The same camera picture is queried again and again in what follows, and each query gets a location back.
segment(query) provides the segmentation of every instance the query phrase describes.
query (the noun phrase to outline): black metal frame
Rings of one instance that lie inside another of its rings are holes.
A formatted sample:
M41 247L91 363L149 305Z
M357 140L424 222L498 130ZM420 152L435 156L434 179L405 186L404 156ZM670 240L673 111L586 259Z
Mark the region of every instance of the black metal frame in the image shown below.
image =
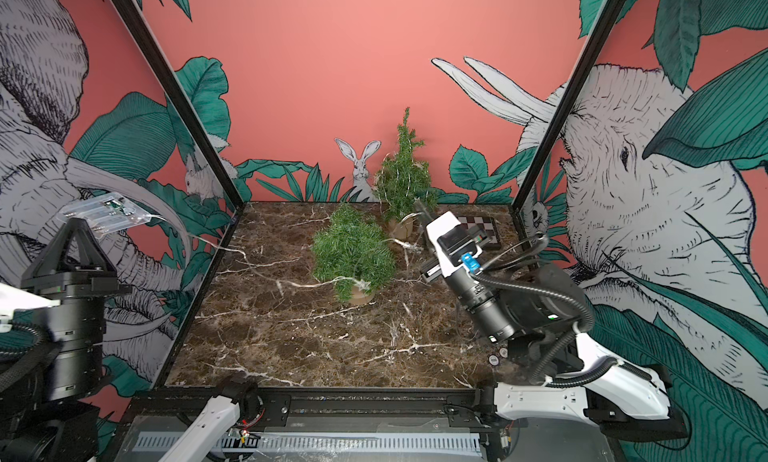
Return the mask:
M247 204L242 204L235 210L234 215L232 215L232 220L230 221L224 236L221 238L221 247L227 247L230 244L230 240L232 240L232 236L235 234L237 224L240 222L246 207ZM187 312L187 317L184 319L184 322L179 328L179 333L174 339L174 344L170 347L170 352L165 358L163 368L160 369L160 373L158 374L158 378L154 381L153 387L165 385L165 380L168 379L170 368L173 366L176 357L181 351L181 347L184 345L184 340L186 340L187 334L192 328L192 323L194 323L194 315L198 310L200 310L200 305L203 303L203 299L205 299L205 294L208 292L208 287L216 275L216 267L218 267L221 263L221 258L225 253L226 251L224 250L216 250L214 257L211 259L210 265L208 266L208 272L206 272L205 277L203 277L203 283L200 285L200 289L197 290L197 294L195 294L194 300L192 301L190 309Z
M224 193L235 208L244 205L246 201L240 197L240 193L237 191L235 184L232 182L229 175L226 174L224 166L219 159L219 155L208 141L208 134L206 133L202 122L197 118L197 113L194 111L184 90L179 85L176 74L170 67L162 50L160 50L157 40L155 40L152 32L147 27L147 24L144 23L144 16L141 15L134 0L111 1L120 17L123 19L123 23L128 27L128 30L136 41L141 53L144 54L144 58L147 59L147 63L152 68L152 72L158 77L158 81L160 82L160 85L162 85L170 103L176 108L181 121L187 126L187 130L189 130L195 144L200 151L203 152L203 156L208 162L208 165L211 170L214 171L214 175L216 175L219 183L221 183L221 186L224 188Z
M216 387L158 387L134 395L101 460L114 460L137 416L195 419L208 399L220 393ZM265 414L254 429L285 427L288 417L387 417L447 418L452 428L467 428L488 442L486 450L501 450L498 427L481 424L475 411L494 414L487 405L493 388L302 388L265 387L257 393L264 400Z
M584 87L584 83L587 82L592 67L598 60L600 50L602 50L605 41L608 39L608 34L616 23L616 19L619 16L621 8L627 0L607 0L603 10L598 16L598 20L594 24L594 29L587 40L587 44L584 46L584 50L581 52L581 57L574 68L571 80L568 82L568 86L565 87L563 97L558 104L558 107L554 110L552 121L547 127L547 131L544 132L544 138L542 144L539 145L536 155L534 156L531 168L528 169L528 173L525 175L523 185L520 188L518 194L514 197L514 202L510 211L512 213L512 219L516 217L515 213L519 214L522 210L523 203L531 193L536 179L542 172L544 164L547 162L549 153L552 151L555 142L560 139L563 126L568 116L571 114L578 96L581 93L581 89ZM520 237L526 237L524 231L520 232Z

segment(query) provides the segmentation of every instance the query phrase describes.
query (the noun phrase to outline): brown marble surface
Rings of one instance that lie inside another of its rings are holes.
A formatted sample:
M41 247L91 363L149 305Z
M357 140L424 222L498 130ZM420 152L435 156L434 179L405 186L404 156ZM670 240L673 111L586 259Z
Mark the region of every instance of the brown marble surface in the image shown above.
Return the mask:
M380 204L353 204L376 216ZM446 387L510 380L508 361L488 362L499 346L474 330L445 282L418 280L426 251L392 243L396 280L367 305L353 307L316 284L312 235L329 224L336 204L253 203L196 314L168 384L213 385L231 371L258 375L263 385L307 387ZM517 240L508 209L443 205L439 212L496 218L503 245ZM417 233L410 236L415 241Z

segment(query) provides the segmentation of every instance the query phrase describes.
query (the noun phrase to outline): pink wall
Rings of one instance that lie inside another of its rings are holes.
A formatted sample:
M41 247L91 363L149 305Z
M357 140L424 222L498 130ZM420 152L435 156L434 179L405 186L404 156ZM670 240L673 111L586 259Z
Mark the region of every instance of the pink wall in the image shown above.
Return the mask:
M192 21L170 0L143 1L174 69L201 55L222 62L226 159L320 162L332 180L346 176L343 191L352 163L333 139L358 154L382 140L368 166L375 173L406 106L437 187L462 191L448 177L459 145L482 152L491 170L514 154L521 128L479 110L431 58L465 66L472 56L546 97L584 42L578 0L189 0ZM255 200L277 200L249 186Z

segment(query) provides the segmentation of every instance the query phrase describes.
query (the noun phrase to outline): illustrated rabbit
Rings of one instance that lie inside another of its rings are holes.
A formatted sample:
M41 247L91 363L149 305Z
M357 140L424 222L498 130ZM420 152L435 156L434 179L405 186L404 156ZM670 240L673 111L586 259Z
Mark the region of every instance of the illustrated rabbit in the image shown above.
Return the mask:
M382 142L378 140L370 142L366 145L366 149L362 151L362 155L358 159L355 149L353 149L350 144L341 139L335 140L339 145L341 153L355 163L355 170L352 172L352 178L354 179L355 184L353 185L350 197L353 197L356 193L360 192L360 194L357 195L356 201L379 201L373 194L373 189L368 183L370 172L366 168L366 160L381 148Z

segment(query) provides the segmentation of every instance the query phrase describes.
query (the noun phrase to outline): rabbit ears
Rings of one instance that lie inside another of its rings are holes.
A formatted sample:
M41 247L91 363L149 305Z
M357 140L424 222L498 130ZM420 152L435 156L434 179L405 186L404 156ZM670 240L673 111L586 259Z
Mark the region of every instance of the rabbit ears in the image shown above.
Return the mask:
M350 144L346 143L344 140L341 140L341 139L334 139L334 140L336 140L336 143L339 145L339 149L341 150L342 155L344 155L351 161L365 161L371 155L375 154L376 151L378 151L382 146L382 142L378 140L374 140L370 142L368 145L366 145L366 149L362 151L362 155L358 159L357 152L355 152L355 149L353 149Z

